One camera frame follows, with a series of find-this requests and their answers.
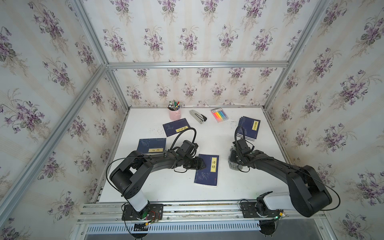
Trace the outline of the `grey patterned cloth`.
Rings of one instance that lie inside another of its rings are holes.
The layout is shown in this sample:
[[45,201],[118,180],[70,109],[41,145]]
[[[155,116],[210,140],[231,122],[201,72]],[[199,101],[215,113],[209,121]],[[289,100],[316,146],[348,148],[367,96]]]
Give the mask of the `grey patterned cloth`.
[[236,150],[231,150],[228,163],[229,163],[230,169],[235,171],[242,170],[242,166],[238,163],[238,160],[237,160]]

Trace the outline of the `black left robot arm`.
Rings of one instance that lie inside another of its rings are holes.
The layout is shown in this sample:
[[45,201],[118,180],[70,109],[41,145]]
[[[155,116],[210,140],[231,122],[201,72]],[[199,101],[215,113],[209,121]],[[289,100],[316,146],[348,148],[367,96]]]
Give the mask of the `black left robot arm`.
[[108,180],[139,213],[148,209],[149,200],[144,196],[142,187],[152,172],[182,167],[185,170],[203,170],[206,168],[204,160],[196,156],[198,145],[188,140],[180,147],[154,155],[131,152],[109,174]]

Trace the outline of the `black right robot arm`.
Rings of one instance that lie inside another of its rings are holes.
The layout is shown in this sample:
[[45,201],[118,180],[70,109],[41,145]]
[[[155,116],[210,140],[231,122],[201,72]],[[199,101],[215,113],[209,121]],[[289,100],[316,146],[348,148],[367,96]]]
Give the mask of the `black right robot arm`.
[[253,150],[245,139],[233,142],[229,164],[240,172],[243,167],[263,171],[288,186],[287,193],[269,191],[257,197],[255,211],[261,218],[271,217],[283,210],[295,210],[309,218],[333,201],[313,167],[298,167],[279,161],[262,151]]

